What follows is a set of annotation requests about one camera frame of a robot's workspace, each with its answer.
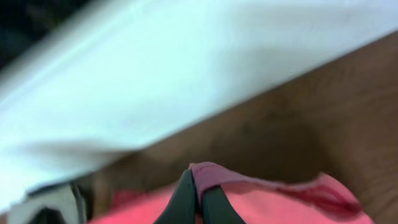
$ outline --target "white fabric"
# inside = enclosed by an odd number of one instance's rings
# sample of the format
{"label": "white fabric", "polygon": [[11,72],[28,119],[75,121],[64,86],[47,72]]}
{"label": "white fabric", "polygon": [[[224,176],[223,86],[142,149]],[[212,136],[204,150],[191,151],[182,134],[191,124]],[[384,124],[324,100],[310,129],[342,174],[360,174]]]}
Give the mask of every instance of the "white fabric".
{"label": "white fabric", "polygon": [[395,30],[395,0],[112,0],[0,74],[0,208]]}

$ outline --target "white cloth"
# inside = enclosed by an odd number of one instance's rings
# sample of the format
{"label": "white cloth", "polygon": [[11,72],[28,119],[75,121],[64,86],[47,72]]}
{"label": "white cloth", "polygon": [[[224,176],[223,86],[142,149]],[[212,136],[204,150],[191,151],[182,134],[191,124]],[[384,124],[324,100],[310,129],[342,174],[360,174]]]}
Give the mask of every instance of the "white cloth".
{"label": "white cloth", "polygon": [[397,27],[395,0],[97,2],[0,74],[0,208]]}

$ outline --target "pink fabric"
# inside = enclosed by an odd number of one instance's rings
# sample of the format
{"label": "pink fabric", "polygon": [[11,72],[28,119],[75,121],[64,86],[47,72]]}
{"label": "pink fabric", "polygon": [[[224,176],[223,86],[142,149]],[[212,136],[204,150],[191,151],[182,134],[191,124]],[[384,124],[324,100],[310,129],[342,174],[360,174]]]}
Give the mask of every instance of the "pink fabric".
{"label": "pink fabric", "polygon": [[246,177],[211,162],[191,164],[198,198],[221,185],[246,223],[372,224],[353,194],[326,174],[306,184],[286,185]]}
{"label": "pink fabric", "polygon": [[[298,185],[246,177],[211,162],[191,164],[198,198],[213,186],[221,185],[229,202],[246,223],[253,224],[372,224],[355,197],[332,177],[321,174],[316,180]],[[108,216],[94,224],[154,223],[173,194],[175,186],[153,194],[122,192],[130,202],[123,202]]]}

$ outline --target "pink clothing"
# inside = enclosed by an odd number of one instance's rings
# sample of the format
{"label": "pink clothing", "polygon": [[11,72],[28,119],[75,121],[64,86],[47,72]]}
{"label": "pink clothing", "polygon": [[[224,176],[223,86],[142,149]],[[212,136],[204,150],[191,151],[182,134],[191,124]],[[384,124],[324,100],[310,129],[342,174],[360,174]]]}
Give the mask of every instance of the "pink clothing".
{"label": "pink clothing", "polygon": [[[286,185],[246,177],[211,162],[191,164],[190,169],[198,198],[206,189],[221,185],[230,204],[246,223],[373,223],[348,189],[326,174],[306,184]],[[174,189],[171,186],[142,195],[92,223],[154,223]]]}

